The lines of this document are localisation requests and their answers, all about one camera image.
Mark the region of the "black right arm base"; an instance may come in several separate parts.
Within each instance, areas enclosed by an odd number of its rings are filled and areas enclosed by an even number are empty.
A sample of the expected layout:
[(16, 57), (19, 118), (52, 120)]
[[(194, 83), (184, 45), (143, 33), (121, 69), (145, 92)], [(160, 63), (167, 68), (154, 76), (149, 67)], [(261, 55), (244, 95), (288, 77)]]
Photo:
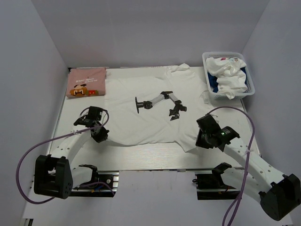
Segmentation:
[(198, 200), (234, 200), (239, 191), (219, 183), (213, 174), (196, 174), (192, 182), (196, 185)]

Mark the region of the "white t shirt colourful print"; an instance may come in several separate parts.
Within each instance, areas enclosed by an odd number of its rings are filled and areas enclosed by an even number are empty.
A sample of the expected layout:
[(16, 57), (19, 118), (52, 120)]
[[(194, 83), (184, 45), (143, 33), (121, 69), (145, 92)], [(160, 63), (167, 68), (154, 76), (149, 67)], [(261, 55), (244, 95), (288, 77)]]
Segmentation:
[(217, 77), (218, 94), (225, 94), (228, 99), (234, 99), (238, 94), (247, 91), (246, 75), (240, 68), (246, 63), (237, 57), (209, 57), (206, 59), (206, 70)]

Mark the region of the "white t shirt robot print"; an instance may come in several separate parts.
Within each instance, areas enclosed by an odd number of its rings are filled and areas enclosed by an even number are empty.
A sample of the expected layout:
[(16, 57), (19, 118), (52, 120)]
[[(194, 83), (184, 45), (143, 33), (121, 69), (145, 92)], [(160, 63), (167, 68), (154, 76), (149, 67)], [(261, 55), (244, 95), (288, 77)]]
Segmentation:
[[(175, 142), (185, 152), (195, 148), (196, 121), (210, 108), (203, 72), (182, 64), (154, 76), (107, 79), (105, 85), (104, 108), (109, 113), (105, 127), (110, 141), (127, 146)], [(151, 109), (136, 109), (136, 102), (151, 101), (163, 91), (173, 92), (187, 108), (178, 119), (171, 119), (175, 103), (170, 99), (160, 100)]]

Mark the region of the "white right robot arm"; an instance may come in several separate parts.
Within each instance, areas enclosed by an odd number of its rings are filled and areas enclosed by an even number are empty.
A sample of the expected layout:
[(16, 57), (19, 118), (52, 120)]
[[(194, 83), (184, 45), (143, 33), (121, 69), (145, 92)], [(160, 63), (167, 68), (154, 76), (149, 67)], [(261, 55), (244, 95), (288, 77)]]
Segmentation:
[(248, 151), (239, 134), (227, 126), (221, 128), (212, 115), (197, 120), (199, 134), (196, 146), (206, 149), (218, 148), (247, 167), (244, 177), (228, 163), (221, 163), (212, 169), (212, 181), (216, 187), (230, 186), (239, 189), (256, 200), (263, 211), (273, 220), (280, 221), (301, 203), (301, 181), (294, 174), (289, 176), (268, 164), (257, 153)]

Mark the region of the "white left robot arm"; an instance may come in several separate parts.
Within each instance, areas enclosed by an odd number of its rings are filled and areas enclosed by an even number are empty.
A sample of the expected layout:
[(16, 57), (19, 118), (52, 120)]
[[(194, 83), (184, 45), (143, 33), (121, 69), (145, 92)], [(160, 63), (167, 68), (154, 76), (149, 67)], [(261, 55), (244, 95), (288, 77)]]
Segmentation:
[(99, 184), (96, 166), (82, 164), (72, 168), (71, 163), (86, 142), (108, 139), (109, 130), (101, 123), (103, 114), (108, 122), (107, 110), (89, 107), (88, 113), (74, 122), (70, 135), (51, 154), (37, 158), (33, 187), (36, 194), (66, 199), (74, 188), (94, 188)]

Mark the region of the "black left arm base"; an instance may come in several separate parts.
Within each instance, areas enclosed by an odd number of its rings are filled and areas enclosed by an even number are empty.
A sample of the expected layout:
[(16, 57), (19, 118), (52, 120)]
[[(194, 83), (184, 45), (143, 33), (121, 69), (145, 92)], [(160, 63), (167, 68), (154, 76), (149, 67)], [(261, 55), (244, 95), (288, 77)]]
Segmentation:
[(71, 197), (114, 197), (119, 183), (118, 171), (98, 171), (94, 180), (74, 188)]

